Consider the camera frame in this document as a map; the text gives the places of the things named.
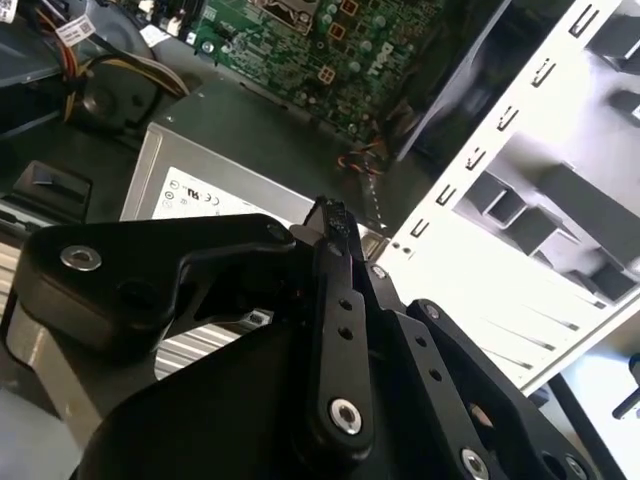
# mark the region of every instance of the motherboard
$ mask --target motherboard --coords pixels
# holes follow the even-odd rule
[[[444,0],[204,0],[188,21],[166,2],[138,9],[216,64],[370,143]]]

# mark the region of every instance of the silver bolt head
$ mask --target silver bolt head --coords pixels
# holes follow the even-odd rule
[[[436,307],[434,307],[433,305],[427,305],[427,315],[429,315],[429,317],[431,317],[434,320],[437,320],[440,318],[440,312],[438,312]]]
[[[202,49],[202,51],[204,53],[213,53],[213,51],[215,50],[215,45],[213,45],[213,43],[211,42],[204,42],[200,48]]]
[[[60,252],[60,261],[79,272],[92,272],[102,265],[102,257],[93,248],[71,245]]]
[[[347,435],[357,435],[362,430],[362,416],[353,403],[337,398],[329,405],[331,421]]]
[[[374,265],[371,267],[371,271],[373,273],[375,273],[376,277],[382,279],[382,278],[386,278],[387,276],[387,272],[385,272],[382,267],[380,267],[379,265]]]
[[[470,448],[465,448],[460,453],[464,468],[471,474],[474,480],[489,480],[489,469],[484,460]]]
[[[587,480],[587,472],[584,471],[582,465],[580,465],[575,458],[567,455],[566,460],[571,470],[573,470],[580,480]]]

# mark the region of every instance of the wire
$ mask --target wire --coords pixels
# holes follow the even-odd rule
[[[49,2],[49,0],[40,0],[42,2],[42,4],[47,7],[47,9],[53,13],[53,15],[57,18],[59,18],[60,20],[62,20],[63,22],[68,22],[69,20],[62,14],[60,13],[60,11],[53,6],[53,4],[51,2]]]
[[[62,20],[63,22],[69,21],[69,18],[65,16],[62,12],[60,12],[60,10],[58,10],[49,0],[41,0],[41,2],[43,3],[43,5],[47,7],[49,11],[51,11],[53,15],[56,16],[56,18]],[[53,30],[55,30],[56,26],[53,23],[53,21],[47,18],[44,15],[44,13],[42,13],[42,11],[40,11],[39,9],[36,9],[36,10],[38,11],[38,15],[40,15],[40,17],[43,18]],[[135,67],[138,71],[145,72],[146,73],[145,76],[147,78],[153,79],[154,81],[156,81],[157,79],[156,83],[163,86],[166,86],[167,84],[175,84],[178,87],[177,89],[174,89],[174,88],[168,89],[168,91],[171,92],[173,95],[176,95],[175,93],[176,91],[179,91],[184,95],[188,95],[190,93],[189,89],[187,88],[186,84],[182,81],[182,79],[173,70],[166,67],[165,65],[162,65],[156,62],[155,60],[149,60],[146,58],[138,57],[136,55],[131,55],[126,52],[123,52],[122,50],[119,50],[118,48],[114,47],[113,45],[111,45],[111,43],[107,42],[106,40],[104,40],[103,38],[101,38],[99,35],[95,33],[89,36],[89,41],[91,41],[94,45],[102,48],[103,50],[106,50],[111,55],[115,55],[116,57],[119,57],[120,60],[128,64],[131,64],[131,66]]]
[[[189,95],[189,93],[191,93],[189,91],[189,87],[187,87],[187,85],[178,76],[178,74],[176,72],[174,72],[173,70],[171,70],[166,65],[164,65],[164,64],[162,64],[162,63],[160,63],[160,62],[158,62],[156,60],[152,60],[150,58],[139,57],[138,55],[134,55],[134,54],[131,54],[131,56],[133,58],[137,59],[138,61],[144,63],[145,65],[148,65],[150,67],[154,67],[154,68],[157,68],[159,70],[162,70],[164,73],[166,73],[180,87],[180,89],[184,92],[185,95]]]
[[[154,75],[153,73],[148,72],[146,70],[141,70],[137,66],[131,65],[130,63],[120,59],[116,55],[105,55],[103,57],[97,57],[97,58],[94,58],[93,60],[90,60],[89,62],[85,63],[80,67],[79,75],[80,76],[86,75],[86,73],[89,70],[91,70],[96,65],[99,65],[102,63],[119,67],[119,68],[124,68],[126,70],[138,73],[144,76],[145,78],[149,79],[151,82],[155,83],[156,85],[162,87],[167,93],[169,93],[174,97],[183,97],[185,95],[184,92],[176,90],[175,87],[170,86],[169,84],[167,84],[165,81],[158,78],[158,76]]]
[[[353,150],[345,155],[338,157],[338,166],[340,168],[350,168],[358,173],[368,173],[369,175],[382,175],[384,171],[372,168],[366,160],[367,155],[373,155],[371,150],[382,143],[382,139],[376,138],[373,142],[364,147]]]
[[[47,17],[39,8],[36,8],[36,13],[38,14],[38,17],[40,17],[40,19],[51,28],[52,33],[55,35],[55,30],[56,30],[55,23],[53,23],[53,21],[49,17]],[[61,51],[61,57],[65,67],[65,75],[64,75],[65,81],[67,82],[67,84],[71,84],[74,82],[74,80],[76,79],[76,76],[78,75],[78,59],[76,58],[76,54],[73,52],[73,50],[67,47],[66,45],[64,45],[57,36],[55,37],[55,43],[56,45],[58,45]],[[64,115],[63,115],[63,119],[65,122],[67,122],[69,118],[71,118],[71,112],[73,111],[73,104],[75,103],[75,99],[76,99],[75,91],[72,91],[69,95],[67,95],[65,99]]]

